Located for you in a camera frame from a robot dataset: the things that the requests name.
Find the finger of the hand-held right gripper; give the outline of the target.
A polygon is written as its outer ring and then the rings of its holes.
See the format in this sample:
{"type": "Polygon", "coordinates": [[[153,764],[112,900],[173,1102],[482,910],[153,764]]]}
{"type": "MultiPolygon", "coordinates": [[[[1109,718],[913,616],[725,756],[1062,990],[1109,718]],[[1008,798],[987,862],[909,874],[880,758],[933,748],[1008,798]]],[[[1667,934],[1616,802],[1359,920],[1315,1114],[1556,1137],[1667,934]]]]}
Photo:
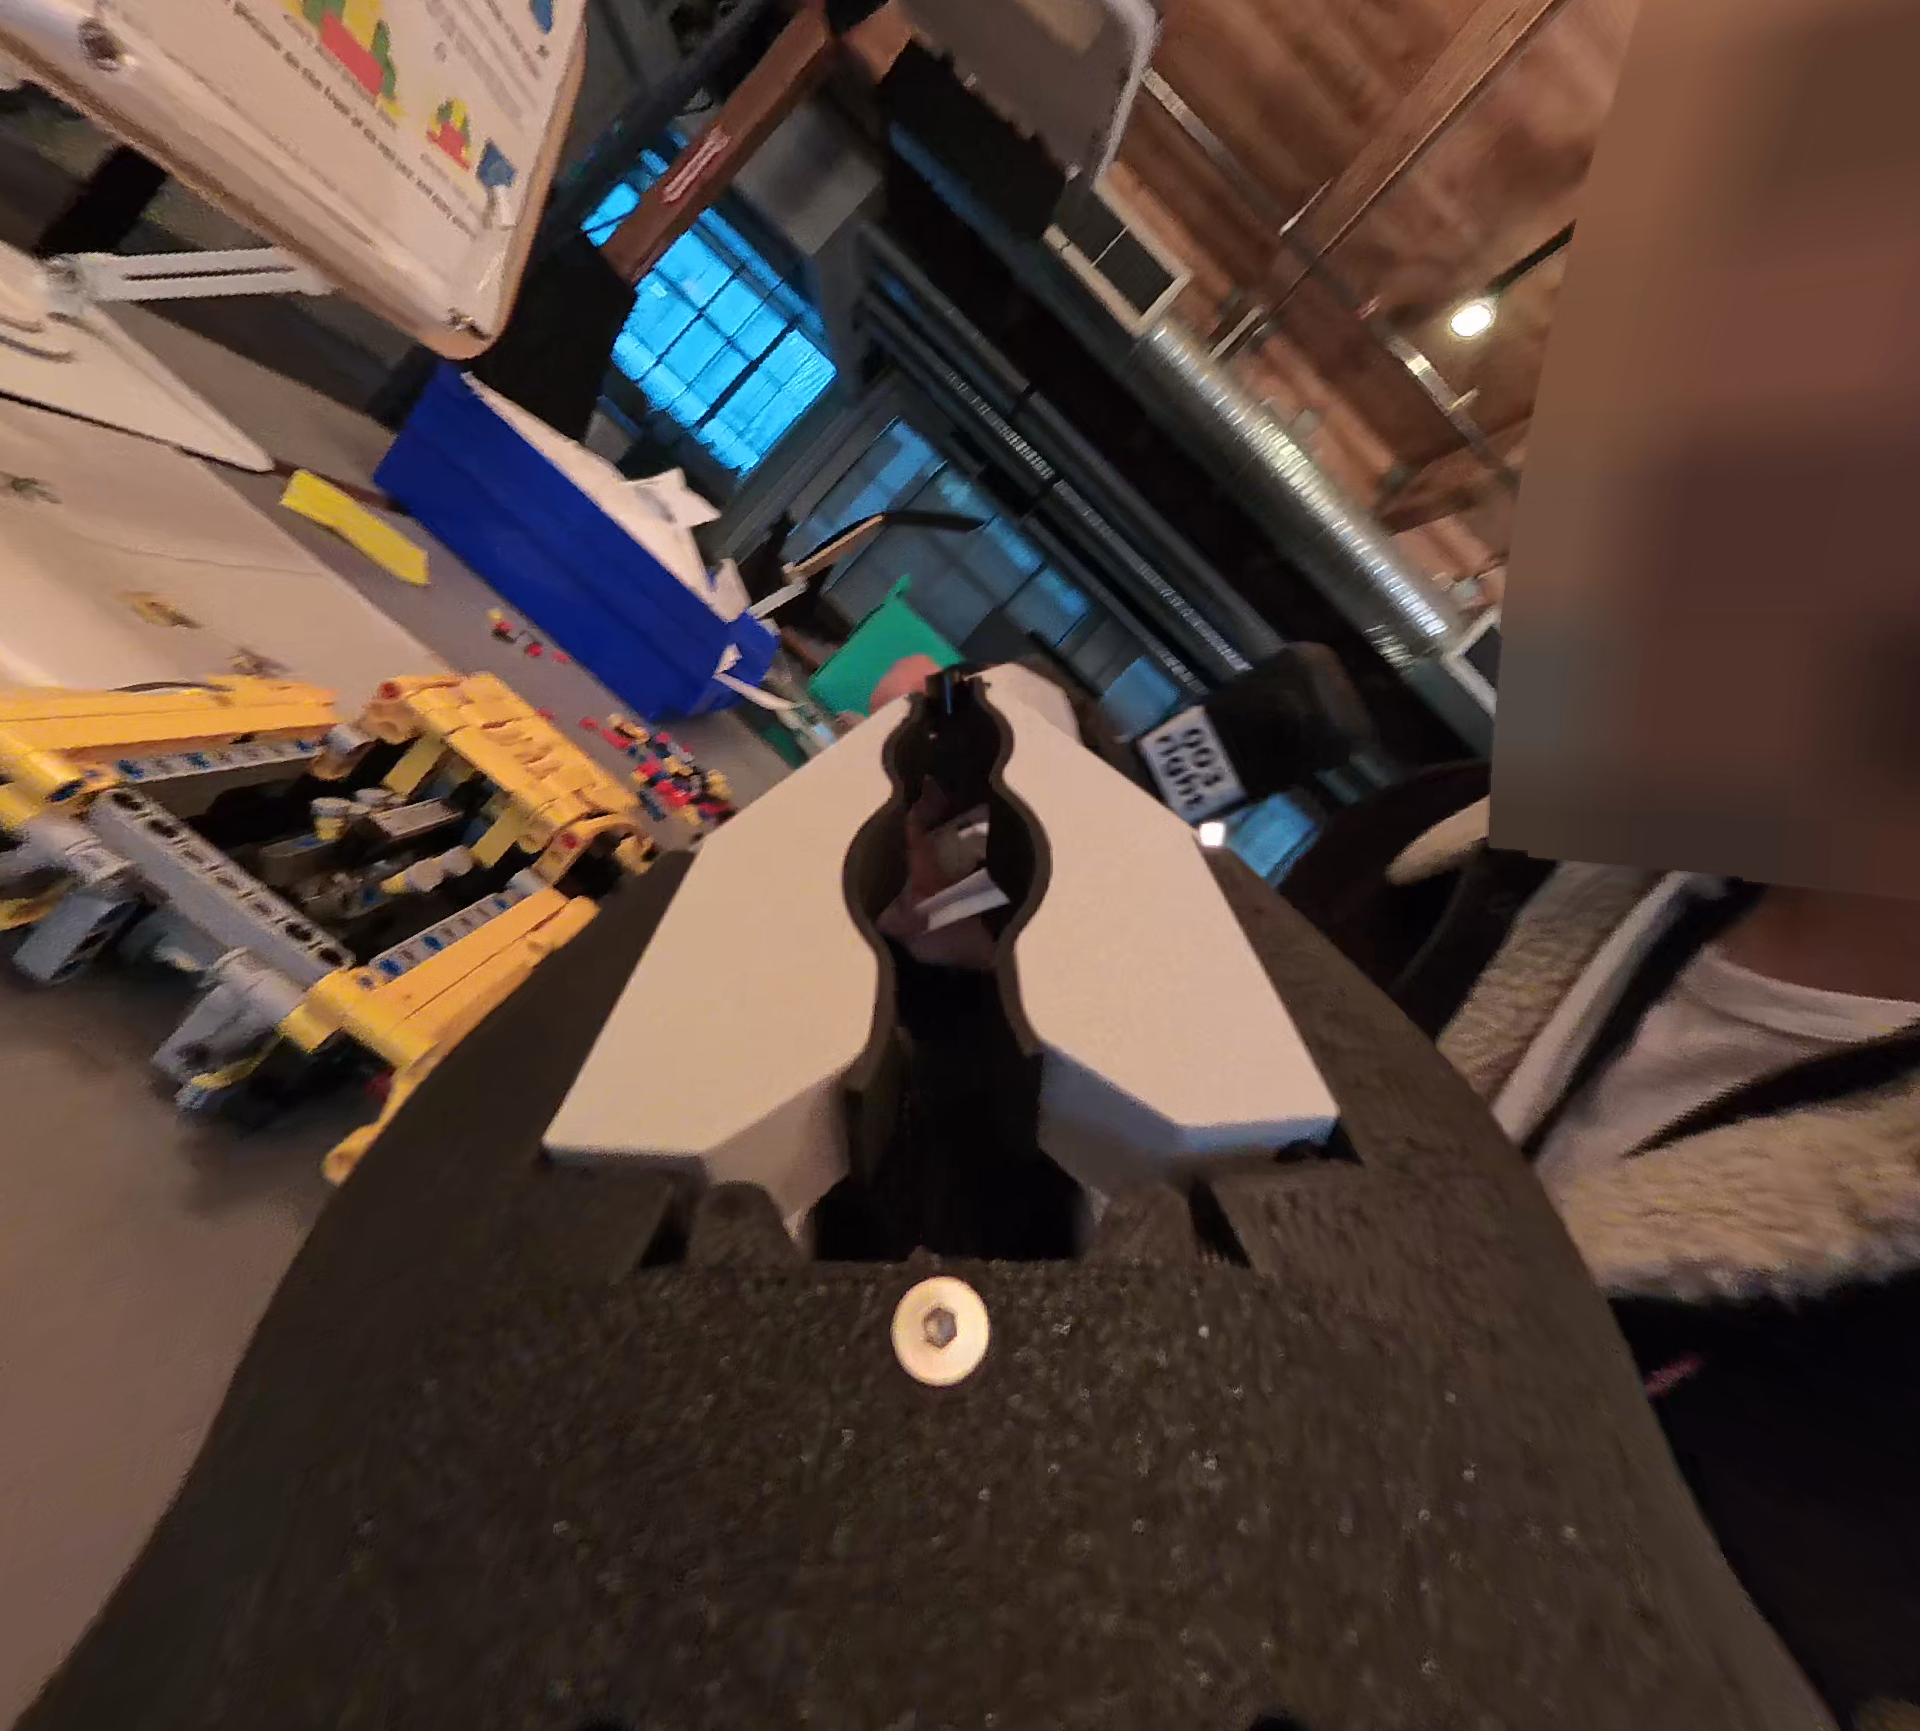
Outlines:
{"type": "Polygon", "coordinates": [[[940,884],[922,900],[923,932],[944,932],[1005,912],[1010,898],[990,870],[991,824],[954,820],[925,838],[925,872],[940,884]]]}

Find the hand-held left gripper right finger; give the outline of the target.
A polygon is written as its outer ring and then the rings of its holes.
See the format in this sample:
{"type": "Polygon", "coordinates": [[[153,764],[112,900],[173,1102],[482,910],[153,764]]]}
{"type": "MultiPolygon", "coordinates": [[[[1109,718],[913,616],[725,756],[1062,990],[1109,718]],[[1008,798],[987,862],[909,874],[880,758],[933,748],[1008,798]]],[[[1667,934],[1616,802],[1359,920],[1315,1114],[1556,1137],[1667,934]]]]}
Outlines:
{"type": "Polygon", "coordinates": [[[1124,1191],[1317,1157],[1339,1114],[1197,832],[1081,740],[1066,694],[977,674],[991,796],[1034,854],[1008,926],[1035,1139],[1097,1217],[1124,1191]]]}

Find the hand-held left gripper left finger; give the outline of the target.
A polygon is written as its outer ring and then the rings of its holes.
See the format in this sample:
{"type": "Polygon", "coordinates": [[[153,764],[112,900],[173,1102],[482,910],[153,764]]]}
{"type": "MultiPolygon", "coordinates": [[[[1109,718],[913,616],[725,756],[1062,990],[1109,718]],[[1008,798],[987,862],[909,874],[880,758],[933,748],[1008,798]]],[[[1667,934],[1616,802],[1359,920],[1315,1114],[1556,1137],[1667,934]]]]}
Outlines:
{"type": "Polygon", "coordinates": [[[841,1090],[881,994],[847,864],[896,796],[886,754],[911,712],[875,712],[689,858],[545,1125],[549,1159],[753,1185],[789,1231],[847,1175],[841,1090]]]}

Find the pile of small coloured pins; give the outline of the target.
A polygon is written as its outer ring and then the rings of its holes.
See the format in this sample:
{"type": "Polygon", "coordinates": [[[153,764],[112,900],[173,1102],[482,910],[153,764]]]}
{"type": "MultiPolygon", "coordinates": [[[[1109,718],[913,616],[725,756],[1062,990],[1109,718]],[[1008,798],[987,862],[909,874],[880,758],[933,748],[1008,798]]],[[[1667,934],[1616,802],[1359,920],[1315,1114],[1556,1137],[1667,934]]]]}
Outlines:
{"type": "Polygon", "coordinates": [[[725,776],[703,766],[663,730],[617,712],[581,718],[577,730],[620,760],[652,824],[677,824],[691,834],[706,834],[738,814],[725,776]]]}

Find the yellow toy brick car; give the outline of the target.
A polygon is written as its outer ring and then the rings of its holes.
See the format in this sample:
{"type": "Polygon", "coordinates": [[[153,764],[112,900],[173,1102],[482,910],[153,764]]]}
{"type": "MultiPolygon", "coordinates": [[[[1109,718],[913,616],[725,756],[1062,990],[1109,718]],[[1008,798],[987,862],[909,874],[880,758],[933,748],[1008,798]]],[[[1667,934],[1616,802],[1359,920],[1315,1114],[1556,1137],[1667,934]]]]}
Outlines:
{"type": "Polygon", "coordinates": [[[485,674],[355,716],[265,678],[6,692],[1,814],[11,968],[186,976],[149,1074],[191,1119],[363,1090],[331,1185],[657,858],[636,790],[485,674]]]}

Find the grey desk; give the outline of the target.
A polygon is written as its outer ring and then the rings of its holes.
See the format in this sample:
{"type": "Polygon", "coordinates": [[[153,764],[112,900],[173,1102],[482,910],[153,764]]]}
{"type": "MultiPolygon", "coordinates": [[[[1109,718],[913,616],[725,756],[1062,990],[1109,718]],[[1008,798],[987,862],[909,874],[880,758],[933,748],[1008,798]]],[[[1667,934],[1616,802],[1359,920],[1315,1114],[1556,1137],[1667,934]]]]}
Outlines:
{"type": "MultiPolygon", "coordinates": [[[[371,482],[389,434],[335,402],[335,340],[275,308],[134,308],[140,344],[274,460],[371,482]]],[[[284,482],[213,468],[340,578],[462,670],[492,670],[616,764],[597,736],[636,714],[564,646],[492,638],[499,592],[426,542],[408,590],[275,508],[284,482]]],[[[1,1715],[35,1697],[146,1543],[203,1441],[232,1371],[326,1203],[324,1147],[347,1104],[253,1133],[180,1119],[147,1058],[186,1010],[178,976],[108,966],[42,988],[4,960],[1,1010],[1,1715]]]]}

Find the green carry box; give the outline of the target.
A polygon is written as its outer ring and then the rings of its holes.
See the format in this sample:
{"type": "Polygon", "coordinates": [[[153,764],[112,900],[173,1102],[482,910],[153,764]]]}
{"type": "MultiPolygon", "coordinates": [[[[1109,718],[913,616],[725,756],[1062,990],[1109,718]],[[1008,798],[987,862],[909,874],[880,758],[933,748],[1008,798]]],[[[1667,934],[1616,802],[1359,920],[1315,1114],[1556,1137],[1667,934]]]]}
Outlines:
{"type": "Polygon", "coordinates": [[[901,662],[920,660],[923,672],[944,672],[964,662],[962,652],[916,612],[908,590],[909,578],[898,578],[809,678],[808,694],[816,706],[834,716],[866,716],[875,688],[901,662]]]}

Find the blue storage bin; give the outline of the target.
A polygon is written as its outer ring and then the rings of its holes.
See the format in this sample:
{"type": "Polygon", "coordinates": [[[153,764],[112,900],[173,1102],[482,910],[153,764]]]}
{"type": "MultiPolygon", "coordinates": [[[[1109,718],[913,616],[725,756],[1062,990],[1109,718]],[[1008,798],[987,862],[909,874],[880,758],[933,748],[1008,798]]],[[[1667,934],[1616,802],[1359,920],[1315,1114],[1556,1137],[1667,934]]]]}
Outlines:
{"type": "Polygon", "coordinates": [[[471,456],[485,414],[464,396],[459,376],[453,366],[436,368],[380,462],[375,486],[622,704],[647,718],[684,718],[636,708],[612,688],[614,660],[602,650],[581,654],[594,644],[579,620],[585,604],[547,570],[540,546],[487,490],[485,470],[471,456]]]}

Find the heap of white paper bags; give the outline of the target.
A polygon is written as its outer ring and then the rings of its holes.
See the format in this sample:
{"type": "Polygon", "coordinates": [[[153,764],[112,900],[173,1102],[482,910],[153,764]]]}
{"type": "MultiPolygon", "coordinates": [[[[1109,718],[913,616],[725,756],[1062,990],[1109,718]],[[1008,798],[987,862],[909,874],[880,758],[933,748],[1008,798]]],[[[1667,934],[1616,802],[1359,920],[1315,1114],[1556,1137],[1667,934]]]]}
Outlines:
{"type": "Polygon", "coordinates": [[[545,568],[579,596],[591,646],[614,660],[609,686],[652,716],[700,716],[729,704],[789,716],[765,688],[778,650],[731,560],[706,558],[697,532],[718,514],[680,470],[629,480],[581,444],[464,374],[485,414],[473,460],[487,490],[540,546],[545,568]]]}

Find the person's fleece jacket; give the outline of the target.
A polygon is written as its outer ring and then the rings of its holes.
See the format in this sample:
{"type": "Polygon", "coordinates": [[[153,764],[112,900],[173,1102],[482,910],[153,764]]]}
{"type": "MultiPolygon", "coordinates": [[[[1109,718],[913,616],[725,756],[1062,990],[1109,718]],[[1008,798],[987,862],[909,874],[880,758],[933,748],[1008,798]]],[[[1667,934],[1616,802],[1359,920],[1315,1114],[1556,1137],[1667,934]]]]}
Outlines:
{"type": "Polygon", "coordinates": [[[1278,892],[1547,1191],[1694,1503],[1840,1727],[1916,1727],[1916,898],[1495,850],[1482,764],[1278,892]]]}

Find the yellow sticky note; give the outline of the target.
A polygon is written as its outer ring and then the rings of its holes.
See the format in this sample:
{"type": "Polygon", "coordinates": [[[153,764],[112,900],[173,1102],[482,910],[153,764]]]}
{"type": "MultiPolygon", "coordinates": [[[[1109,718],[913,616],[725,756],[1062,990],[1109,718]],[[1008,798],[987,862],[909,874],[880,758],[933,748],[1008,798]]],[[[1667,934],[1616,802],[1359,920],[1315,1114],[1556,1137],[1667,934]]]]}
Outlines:
{"type": "Polygon", "coordinates": [[[378,510],[321,476],[296,470],[284,484],[279,508],[347,544],[387,578],[413,590],[429,586],[426,550],[378,510]]]}

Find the open instruction booklet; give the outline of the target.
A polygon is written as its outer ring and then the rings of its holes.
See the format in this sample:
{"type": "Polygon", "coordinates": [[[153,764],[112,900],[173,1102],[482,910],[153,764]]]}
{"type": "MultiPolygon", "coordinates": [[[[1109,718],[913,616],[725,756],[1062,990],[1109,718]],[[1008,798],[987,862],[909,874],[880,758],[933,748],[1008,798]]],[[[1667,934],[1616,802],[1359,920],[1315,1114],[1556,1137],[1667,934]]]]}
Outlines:
{"type": "Polygon", "coordinates": [[[184,452],[4,402],[1,686],[299,682],[360,710],[443,660],[184,452]]]}

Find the metal ventilation duct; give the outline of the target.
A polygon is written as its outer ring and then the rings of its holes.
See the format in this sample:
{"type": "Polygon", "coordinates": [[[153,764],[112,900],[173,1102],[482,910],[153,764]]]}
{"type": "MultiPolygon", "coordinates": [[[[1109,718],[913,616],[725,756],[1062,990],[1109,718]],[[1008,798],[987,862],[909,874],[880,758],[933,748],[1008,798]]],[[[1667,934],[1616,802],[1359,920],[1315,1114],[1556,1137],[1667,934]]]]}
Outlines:
{"type": "Polygon", "coordinates": [[[1465,664],[1452,596],[1361,514],[1205,346],[1171,318],[1126,358],[1140,402],[1278,554],[1461,738],[1492,744],[1495,692],[1465,664]]]}

